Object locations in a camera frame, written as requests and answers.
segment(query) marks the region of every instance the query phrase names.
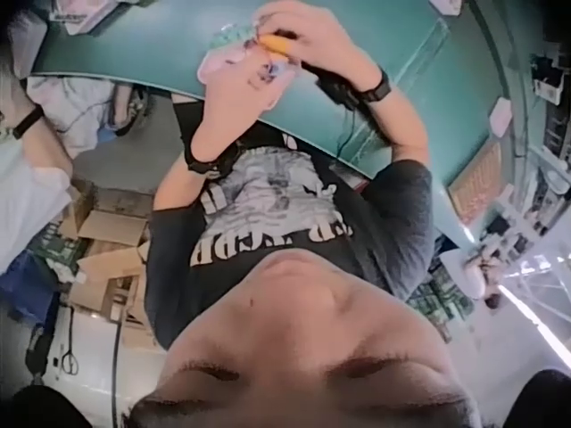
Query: shirt graphic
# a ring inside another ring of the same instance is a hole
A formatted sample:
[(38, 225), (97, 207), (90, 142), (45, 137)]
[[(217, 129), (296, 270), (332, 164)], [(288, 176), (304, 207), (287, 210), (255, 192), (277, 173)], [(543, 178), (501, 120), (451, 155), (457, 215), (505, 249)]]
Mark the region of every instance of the shirt graphic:
[(325, 187), (306, 153), (277, 147), (246, 152), (232, 174), (201, 196), (206, 229), (191, 266), (292, 244), (290, 235), (301, 231), (315, 243), (352, 235), (334, 205), (336, 190)]

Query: person in white shirt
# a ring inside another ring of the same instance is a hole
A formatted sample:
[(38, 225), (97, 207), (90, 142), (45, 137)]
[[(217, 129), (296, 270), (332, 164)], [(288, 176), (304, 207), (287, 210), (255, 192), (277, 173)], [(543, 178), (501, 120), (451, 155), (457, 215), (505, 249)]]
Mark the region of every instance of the person in white shirt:
[(9, 46), (0, 48), (0, 127), (31, 126), (21, 140), (0, 143), (0, 274), (31, 238), (70, 202), (71, 159), (12, 73)]

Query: graphic t-shirt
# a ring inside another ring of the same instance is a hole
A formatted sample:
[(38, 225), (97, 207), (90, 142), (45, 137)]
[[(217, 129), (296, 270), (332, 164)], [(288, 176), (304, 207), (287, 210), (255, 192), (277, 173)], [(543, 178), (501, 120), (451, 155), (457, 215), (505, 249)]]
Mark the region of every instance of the graphic t-shirt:
[(319, 159), (281, 147), (244, 153), (183, 209), (155, 211), (145, 308), (159, 343), (273, 251), (303, 248), (406, 300), (432, 256), (430, 172), (412, 160), (355, 193)]

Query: workbench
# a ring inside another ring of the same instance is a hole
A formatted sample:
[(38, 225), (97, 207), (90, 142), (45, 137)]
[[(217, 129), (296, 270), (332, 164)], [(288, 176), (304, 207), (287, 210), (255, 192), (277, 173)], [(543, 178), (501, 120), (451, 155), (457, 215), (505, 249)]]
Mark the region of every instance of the workbench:
[[(35, 73), (112, 78), (202, 98), (196, 70), (212, 37), (250, 22), (262, 0), (157, 0), (122, 5), (90, 34), (68, 36), (52, 23)], [(421, 0), (310, 0), (338, 17), (356, 44), (387, 70), (417, 107), (430, 136), (435, 226), (464, 248), (474, 244), (445, 187), (487, 137), (501, 95), (486, 41), (468, 8), (443, 19)], [(373, 177), (390, 150), (359, 117), (331, 102), (307, 72), (261, 120)]]

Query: sleeve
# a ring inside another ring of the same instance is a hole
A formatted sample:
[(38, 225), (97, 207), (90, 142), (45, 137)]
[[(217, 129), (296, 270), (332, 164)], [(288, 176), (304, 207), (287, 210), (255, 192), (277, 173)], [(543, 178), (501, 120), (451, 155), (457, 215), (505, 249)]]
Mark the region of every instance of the sleeve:
[(23, 160), (0, 178), (0, 274), (70, 203), (69, 186), (61, 169), (33, 169)]
[(146, 264), (145, 311), (154, 334), (167, 349), (178, 331), (173, 317), (188, 287), (190, 256), (205, 228), (203, 208), (155, 211), (151, 217), (151, 246)]
[(401, 160), (379, 172), (362, 196), (381, 219), (389, 286), (407, 300), (434, 252), (431, 173), (415, 160)]

